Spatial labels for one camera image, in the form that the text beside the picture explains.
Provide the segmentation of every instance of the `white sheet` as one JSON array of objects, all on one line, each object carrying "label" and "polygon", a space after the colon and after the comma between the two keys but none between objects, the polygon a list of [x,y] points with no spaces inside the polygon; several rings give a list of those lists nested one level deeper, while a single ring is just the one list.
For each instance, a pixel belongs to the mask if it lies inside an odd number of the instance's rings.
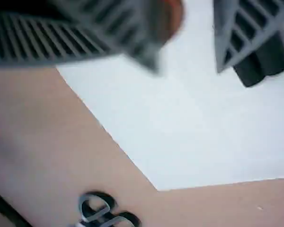
[{"label": "white sheet", "polygon": [[246,89],[215,73],[212,1],[187,0],[162,78],[124,56],[58,67],[158,190],[284,178],[284,73]]}]

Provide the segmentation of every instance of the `tan surface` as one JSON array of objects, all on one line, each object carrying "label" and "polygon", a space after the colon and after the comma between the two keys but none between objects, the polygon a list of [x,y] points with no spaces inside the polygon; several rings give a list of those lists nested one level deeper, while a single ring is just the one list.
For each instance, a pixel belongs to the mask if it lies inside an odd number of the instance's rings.
[{"label": "tan surface", "polygon": [[55,69],[0,72],[0,194],[56,227],[91,189],[145,227],[284,227],[284,180],[156,192]]}]

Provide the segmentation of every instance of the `gray plastic part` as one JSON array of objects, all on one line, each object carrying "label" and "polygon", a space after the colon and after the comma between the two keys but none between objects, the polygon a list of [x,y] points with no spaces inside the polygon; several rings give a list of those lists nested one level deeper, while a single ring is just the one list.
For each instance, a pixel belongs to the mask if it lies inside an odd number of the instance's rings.
[{"label": "gray plastic part", "polygon": [[82,23],[116,52],[157,71],[164,36],[162,0],[51,0],[66,17]]},{"label": "gray plastic part", "polygon": [[284,22],[284,0],[213,0],[216,67],[234,66]]},{"label": "gray plastic part", "polygon": [[113,53],[84,26],[0,12],[0,67],[52,65]]}]

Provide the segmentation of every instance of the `gray plastic grille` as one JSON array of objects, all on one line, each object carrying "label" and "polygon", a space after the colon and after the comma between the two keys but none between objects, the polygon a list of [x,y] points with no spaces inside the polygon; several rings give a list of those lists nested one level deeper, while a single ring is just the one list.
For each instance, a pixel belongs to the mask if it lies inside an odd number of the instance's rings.
[{"label": "gray plastic grille", "polygon": [[0,13],[0,66],[53,64],[111,53],[83,26]]},{"label": "gray plastic grille", "polygon": [[156,70],[162,0],[52,0],[67,17],[88,27],[116,51]]},{"label": "gray plastic grille", "polygon": [[214,0],[218,72],[236,65],[284,22],[284,0]]}]

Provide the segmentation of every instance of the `gray plastic frame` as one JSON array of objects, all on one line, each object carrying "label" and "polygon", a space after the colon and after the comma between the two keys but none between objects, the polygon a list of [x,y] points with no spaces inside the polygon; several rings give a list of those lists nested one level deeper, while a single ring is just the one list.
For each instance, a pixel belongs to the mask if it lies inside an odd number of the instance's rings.
[{"label": "gray plastic frame", "polygon": [[284,0],[213,0],[213,5],[218,72],[259,48],[284,22]]}]

